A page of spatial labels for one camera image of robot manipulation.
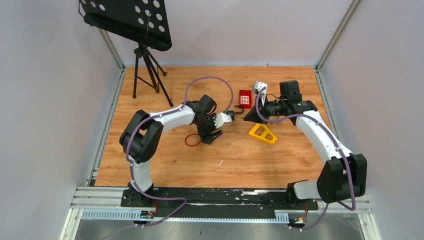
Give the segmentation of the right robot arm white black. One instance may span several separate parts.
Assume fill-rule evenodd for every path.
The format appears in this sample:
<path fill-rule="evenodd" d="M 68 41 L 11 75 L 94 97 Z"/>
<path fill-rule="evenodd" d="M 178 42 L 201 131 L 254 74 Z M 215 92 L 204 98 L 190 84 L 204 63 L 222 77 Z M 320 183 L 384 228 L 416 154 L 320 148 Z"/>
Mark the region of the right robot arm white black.
<path fill-rule="evenodd" d="M 252 91 L 256 97 L 244 121 L 267 124 L 290 120 L 307 137 L 323 162 L 317 179 L 287 185 L 286 204 L 298 209 L 306 200 L 331 204 L 362 197 L 366 193 L 368 166 L 365 156 L 354 154 L 337 139 L 315 104 L 302 98 L 297 80 L 280 82 L 280 96 L 275 100 L 268 100 L 267 90 L 266 83 L 254 83 Z"/>

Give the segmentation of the brass padlock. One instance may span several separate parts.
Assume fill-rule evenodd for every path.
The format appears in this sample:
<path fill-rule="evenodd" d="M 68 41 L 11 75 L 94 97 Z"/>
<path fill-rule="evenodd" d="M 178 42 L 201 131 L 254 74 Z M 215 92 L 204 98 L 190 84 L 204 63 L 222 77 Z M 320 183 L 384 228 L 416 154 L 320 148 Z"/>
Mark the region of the brass padlock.
<path fill-rule="evenodd" d="M 280 116 L 270 116 L 268 119 L 270 121 L 275 121 L 275 120 L 278 120 L 279 118 L 280 118 Z M 281 126 L 282 125 L 282 121 L 276 122 L 276 124 L 278 124 L 279 126 Z"/>

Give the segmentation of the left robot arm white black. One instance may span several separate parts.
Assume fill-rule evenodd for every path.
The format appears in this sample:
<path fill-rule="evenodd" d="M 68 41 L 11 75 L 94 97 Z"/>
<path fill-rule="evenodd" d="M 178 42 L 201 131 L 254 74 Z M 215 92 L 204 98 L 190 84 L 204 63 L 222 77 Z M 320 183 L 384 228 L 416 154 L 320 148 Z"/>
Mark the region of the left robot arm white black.
<path fill-rule="evenodd" d="M 157 113 L 138 110 L 122 133 L 119 143 L 130 164 L 130 185 L 136 189 L 134 200 L 140 206 L 153 201 L 150 160 L 156 153 L 163 133 L 188 125 L 195 125 L 200 142 L 212 144 L 223 134 L 221 127 L 231 124 L 229 112 L 214 113 L 216 102 L 208 95 L 200 100 L 185 101 L 175 108 Z"/>

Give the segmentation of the black padlock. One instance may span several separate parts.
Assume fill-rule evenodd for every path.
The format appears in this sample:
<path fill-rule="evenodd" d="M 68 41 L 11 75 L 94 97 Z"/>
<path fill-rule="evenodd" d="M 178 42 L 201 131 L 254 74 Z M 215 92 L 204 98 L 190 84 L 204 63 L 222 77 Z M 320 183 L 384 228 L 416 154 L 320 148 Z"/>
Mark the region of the black padlock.
<path fill-rule="evenodd" d="M 237 115 L 243 114 L 245 108 L 241 105 L 234 105 L 233 110 L 228 110 L 227 113 L 230 115 L 231 119 L 234 121 Z"/>

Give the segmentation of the red cable lock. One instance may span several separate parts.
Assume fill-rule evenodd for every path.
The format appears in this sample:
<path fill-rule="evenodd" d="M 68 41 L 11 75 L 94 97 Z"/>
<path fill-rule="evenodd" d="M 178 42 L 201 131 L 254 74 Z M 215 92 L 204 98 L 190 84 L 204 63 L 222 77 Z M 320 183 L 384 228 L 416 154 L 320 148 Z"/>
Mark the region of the red cable lock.
<path fill-rule="evenodd" d="M 188 134 L 184 139 L 184 144 L 188 147 L 195 147 L 201 143 L 201 137 L 198 133 Z"/>

